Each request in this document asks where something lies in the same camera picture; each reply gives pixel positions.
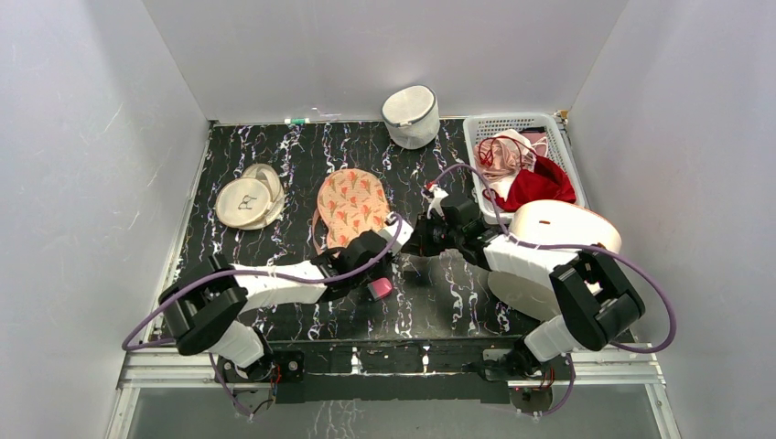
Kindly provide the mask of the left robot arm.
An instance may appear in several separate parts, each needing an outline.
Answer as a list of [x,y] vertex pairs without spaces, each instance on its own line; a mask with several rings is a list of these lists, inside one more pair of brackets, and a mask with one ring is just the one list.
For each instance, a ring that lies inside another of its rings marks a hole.
[[207,352],[243,377],[263,380],[272,372],[275,355],[264,334],[239,322],[239,315],[274,305],[338,301],[384,278],[407,240],[399,230],[368,230],[344,248],[280,266],[230,264],[215,254],[168,287],[158,303],[179,355]]

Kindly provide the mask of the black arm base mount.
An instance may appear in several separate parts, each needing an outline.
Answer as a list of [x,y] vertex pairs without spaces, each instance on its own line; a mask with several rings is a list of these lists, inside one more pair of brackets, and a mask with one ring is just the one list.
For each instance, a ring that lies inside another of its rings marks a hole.
[[536,403],[540,410],[547,409],[560,369],[558,359],[527,377],[499,374],[485,380],[470,369],[472,364],[498,359],[511,349],[510,339],[275,345],[274,365],[259,380],[243,377],[220,358],[216,370],[249,411],[263,406],[255,394],[263,384],[269,388],[270,400],[280,404],[473,400]]

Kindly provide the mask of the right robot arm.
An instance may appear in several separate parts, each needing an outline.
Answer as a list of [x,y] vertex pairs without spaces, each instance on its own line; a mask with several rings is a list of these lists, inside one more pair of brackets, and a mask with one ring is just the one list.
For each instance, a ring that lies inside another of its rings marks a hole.
[[448,250],[491,273],[528,279],[549,288],[558,316],[516,341],[498,359],[470,365],[483,379],[501,374],[540,378],[552,359],[576,348],[599,351],[645,313],[645,305],[616,255],[597,245],[530,244],[497,229],[470,202],[448,198],[417,217],[401,251],[435,257]]

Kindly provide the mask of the floral mesh laundry bag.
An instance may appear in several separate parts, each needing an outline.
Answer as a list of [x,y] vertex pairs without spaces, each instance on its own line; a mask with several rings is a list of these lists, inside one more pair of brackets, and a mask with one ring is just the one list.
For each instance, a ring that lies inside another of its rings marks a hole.
[[319,188],[311,231],[322,223],[327,230],[325,248],[344,248],[362,232],[382,229],[390,212],[376,175],[345,168],[329,174]]

